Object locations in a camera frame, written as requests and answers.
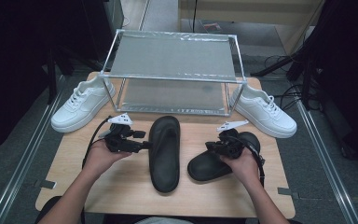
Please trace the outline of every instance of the floor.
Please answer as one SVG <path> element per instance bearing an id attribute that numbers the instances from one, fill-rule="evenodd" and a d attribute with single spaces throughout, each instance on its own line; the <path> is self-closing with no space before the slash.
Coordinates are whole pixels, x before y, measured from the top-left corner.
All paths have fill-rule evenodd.
<path id="1" fill-rule="evenodd" d="M 191 21 L 177 20 L 175 0 L 121 2 L 126 17 L 124 29 L 175 32 L 181 22 L 182 31 L 191 32 Z M 285 55 L 273 25 L 218 23 L 223 33 L 239 37 L 247 77 Z M 205 32 L 200 21 L 196 21 L 195 31 Z M 0 223 L 33 223 L 38 214 L 34 202 L 40 188 L 35 183 L 45 179 L 62 139 L 62 134 L 49 126 L 49 111 L 61 106 L 78 82 L 91 72 L 83 64 L 74 62 L 74 65 L 74 75 L 59 81 L 62 93 L 56 104 L 47 107 L 48 91 L 45 91 L 0 146 Z M 286 80 L 287 66 L 260 78 L 264 91 L 280 95 L 291 85 L 301 83 L 301 78 L 292 83 Z M 296 208 L 294 220 L 358 223 L 358 160 L 343 157 L 341 146 L 321 111 L 306 111 L 302 104 L 294 104 L 286 113 L 297 122 L 297 133 L 288 139 L 277 139 L 277 143 Z M 86 219 L 88 223 L 101 223 L 103 216 L 86 214 Z M 246 223 L 257 221 L 250 218 Z"/>

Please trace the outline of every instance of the sneaker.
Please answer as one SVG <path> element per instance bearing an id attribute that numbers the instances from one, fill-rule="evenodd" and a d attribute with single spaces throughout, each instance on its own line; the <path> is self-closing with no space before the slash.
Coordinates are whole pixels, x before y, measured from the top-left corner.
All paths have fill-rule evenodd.
<path id="1" fill-rule="evenodd" d="M 115 88 L 108 78 L 104 80 L 110 96 Z M 69 133 L 88 124 L 98 111 L 109 101 L 103 79 L 95 77 L 82 81 L 74 88 L 74 93 L 51 118 L 52 128 L 59 133 Z"/>
<path id="2" fill-rule="evenodd" d="M 229 99 L 233 105 L 241 89 L 239 86 Z M 242 95 L 235 106 L 240 114 L 245 116 L 263 133 L 277 138 L 293 136 L 297 130 L 296 122 L 274 103 L 274 97 L 264 91 L 243 86 Z"/>

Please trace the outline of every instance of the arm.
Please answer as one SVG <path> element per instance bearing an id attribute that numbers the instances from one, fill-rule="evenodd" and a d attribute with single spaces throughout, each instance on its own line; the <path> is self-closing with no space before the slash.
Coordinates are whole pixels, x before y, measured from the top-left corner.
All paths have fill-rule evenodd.
<path id="1" fill-rule="evenodd" d="M 128 156 L 130 156 L 128 152 L 110 152 L 104 140 L 95 142 L 89 151 L 83 170 L 39 223 L 77 223 L 95 181 L 115 161 Z"/>
<path id="2" fill-rule="evenodd" d="M 235 160 L 226 157 L 221 157 L 221 160 L 231 167 L 234 175 L 245 186 L 260 223 L 289 223 L 261 185 L 257 163 L 250 150 L 243 150 Z"/>

